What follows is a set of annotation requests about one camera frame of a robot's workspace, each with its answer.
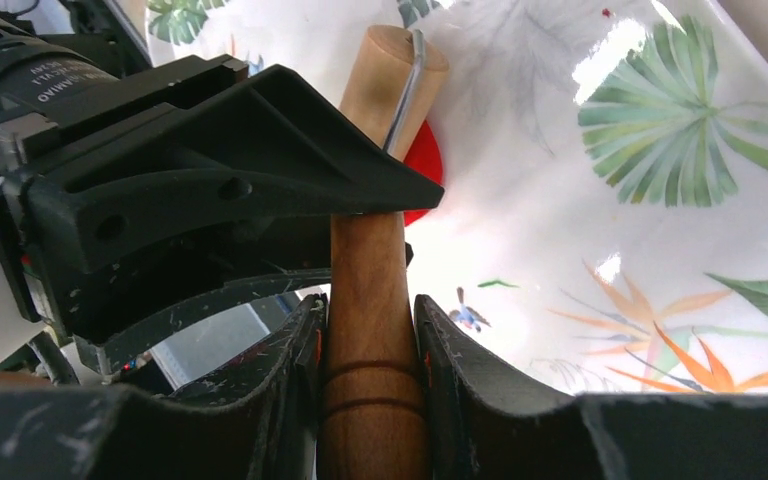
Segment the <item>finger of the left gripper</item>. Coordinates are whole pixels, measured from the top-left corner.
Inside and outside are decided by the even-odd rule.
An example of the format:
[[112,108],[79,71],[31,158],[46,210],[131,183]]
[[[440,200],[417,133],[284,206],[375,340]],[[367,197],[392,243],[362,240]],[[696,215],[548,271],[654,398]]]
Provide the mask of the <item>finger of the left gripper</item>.
[[255,218],[428,209],[442,188],[388,156],[297,73],[273,66],[197,102],[70,126],[23,168],[22,230],[92,273]]
[[331,223],[352,211],[227,211],[137,225],[110,215],[65,257],[65,325],[113,374],[211,315],[331,279]]

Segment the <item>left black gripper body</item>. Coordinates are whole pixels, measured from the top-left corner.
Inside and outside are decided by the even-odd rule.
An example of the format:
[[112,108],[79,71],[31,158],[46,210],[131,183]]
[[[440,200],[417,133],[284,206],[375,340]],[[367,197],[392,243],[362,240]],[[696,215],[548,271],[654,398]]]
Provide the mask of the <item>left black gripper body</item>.
[[190,57],[117,78],[86,57],[0,17],[0,363],[65,325],[65,263],[22,230],[23,168],[62,146],[70,126],[108,126],[164,101],[197,102],[248,80],[246,64]]

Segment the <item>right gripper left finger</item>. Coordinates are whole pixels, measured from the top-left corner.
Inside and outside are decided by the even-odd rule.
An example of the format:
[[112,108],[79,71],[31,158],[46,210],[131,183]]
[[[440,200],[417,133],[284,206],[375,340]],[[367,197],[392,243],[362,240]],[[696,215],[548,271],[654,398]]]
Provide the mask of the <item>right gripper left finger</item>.
[[0,387],[0,479],[310,479],[323,295],[169,397]]

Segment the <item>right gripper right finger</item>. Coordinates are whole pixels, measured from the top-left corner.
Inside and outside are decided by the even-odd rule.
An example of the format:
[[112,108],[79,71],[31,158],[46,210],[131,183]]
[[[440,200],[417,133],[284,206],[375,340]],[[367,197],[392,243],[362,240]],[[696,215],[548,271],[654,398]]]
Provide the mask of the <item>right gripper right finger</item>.
[[570,396],[414,302],[438,479],[768,479],[768,395]]

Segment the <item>wooden rolling pin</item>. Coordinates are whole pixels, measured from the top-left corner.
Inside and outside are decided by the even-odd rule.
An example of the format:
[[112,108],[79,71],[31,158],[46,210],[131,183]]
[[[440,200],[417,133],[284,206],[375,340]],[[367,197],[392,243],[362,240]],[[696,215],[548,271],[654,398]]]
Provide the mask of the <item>wooden rolling pin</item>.
[[[448,71],[446,58],[418,33],[371,26],[340,110],[403,161]],[[334,217],[331,260],[317,476],[428,479],[428,427],[402,213]]]

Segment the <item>red dough piece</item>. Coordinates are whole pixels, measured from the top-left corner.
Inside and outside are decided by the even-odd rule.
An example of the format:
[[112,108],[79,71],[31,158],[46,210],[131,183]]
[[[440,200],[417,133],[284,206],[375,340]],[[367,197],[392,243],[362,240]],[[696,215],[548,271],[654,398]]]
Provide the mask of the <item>red dough piece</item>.
[[428,121],[424,121],[404,163],[434,183],[443,185],[444,165],[438,142]]

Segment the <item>white leaf pattern tray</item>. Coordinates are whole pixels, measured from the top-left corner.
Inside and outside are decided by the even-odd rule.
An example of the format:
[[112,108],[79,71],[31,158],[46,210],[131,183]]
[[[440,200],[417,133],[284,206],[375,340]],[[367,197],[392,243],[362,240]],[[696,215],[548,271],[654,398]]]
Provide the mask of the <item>white leaf pattern tray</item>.
[[712,1],[150,1],[155,64],[231,54],[331,101],[423,32],[445,195],[413,293],[567,393],[768,393],[768,64]]

